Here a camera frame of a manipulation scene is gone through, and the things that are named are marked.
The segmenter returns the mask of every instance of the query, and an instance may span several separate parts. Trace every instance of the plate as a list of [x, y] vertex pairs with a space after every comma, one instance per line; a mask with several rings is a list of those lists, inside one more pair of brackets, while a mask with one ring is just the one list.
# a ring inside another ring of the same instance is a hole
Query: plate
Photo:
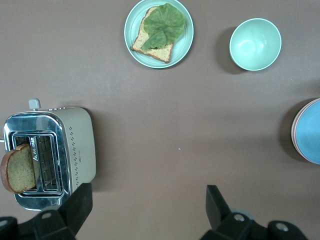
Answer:
[[320, 164], [320, 98], [305, 105], [293, 120], [295, 149], [308, 161]]
[[[154, 6], [171, 4], [177, 8], [185, 17], [184, 31], [176, 40], [170, 62], [164, 63], [156, 60], [151, 56], [132, 51], [131, 46], [134, 44], [139, 32], [142, 19], [146, 16], [149, 8]], [[124, 40], [130, 54], [141, 64], [154, 69], [163, 69], [171, 67], [181, 61], [188, 53], [194, 38], [194, 24], [188, 10], [177, 0], [142, 0], [130, 11], [124, 25]]]

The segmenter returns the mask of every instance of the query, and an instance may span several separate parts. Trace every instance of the toaster lever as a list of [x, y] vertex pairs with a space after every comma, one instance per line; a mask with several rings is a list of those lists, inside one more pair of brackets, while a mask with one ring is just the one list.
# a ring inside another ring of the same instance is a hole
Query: toaster lever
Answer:
[[33, 111], [37, 111], [41, 108], [40, 100], [38, 98], [30, 98], [29, 99], [29, 108]]

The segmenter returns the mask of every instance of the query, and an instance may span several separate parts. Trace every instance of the green lettuce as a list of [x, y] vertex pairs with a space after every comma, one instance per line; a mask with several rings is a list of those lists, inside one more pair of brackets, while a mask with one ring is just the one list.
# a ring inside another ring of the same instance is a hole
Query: green lettuce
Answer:
[[185, 28], [185, 16], [169, 3], [158, 6], [144, 20], [144, 30], [149, 39], [143, 44], [142, 51], [160, 49], [174, 43]]

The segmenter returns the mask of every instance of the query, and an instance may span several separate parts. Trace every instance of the bread slice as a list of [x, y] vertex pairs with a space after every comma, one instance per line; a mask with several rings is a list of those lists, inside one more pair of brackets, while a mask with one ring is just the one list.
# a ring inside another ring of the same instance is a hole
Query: bread slice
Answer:
[[7, 152], [0, 166], [1, 180], [9, 192], [20, 194], [36, 186], [31, 146], [22, 144]]
[[141, 54], [151, 56], [154, 59], [169, 63], [172, 49], [174, 48], [174, 43], [167, 44], [162, 48], [157, 49], [149, 49], [148, 51], [142, 51], [141, 47], [145, 44], [145, 42], [149, 39], [148, 33], [144, 30], [144, 21], [145, 19], [155, 10], [158, 6], [153, 6], [146, 11], [145, 17], [142, 19], [139, 27], [138, 36], [136, 37], [131, 49], [133, 51], [139, 52]]

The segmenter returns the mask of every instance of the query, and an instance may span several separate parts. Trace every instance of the toaster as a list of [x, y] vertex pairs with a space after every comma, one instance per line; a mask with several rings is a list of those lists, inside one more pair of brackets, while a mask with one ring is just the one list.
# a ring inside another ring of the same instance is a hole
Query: toaster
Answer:
[[4, 124], [7, 152], [30, 144], [36, 186], [14, 197], [27, 210], [41, 211], [62, 205], [82, 184], [96, 175], [92, 120], [82, 107], [41, 110], [37, 98], [30, 111], [10, 116]]

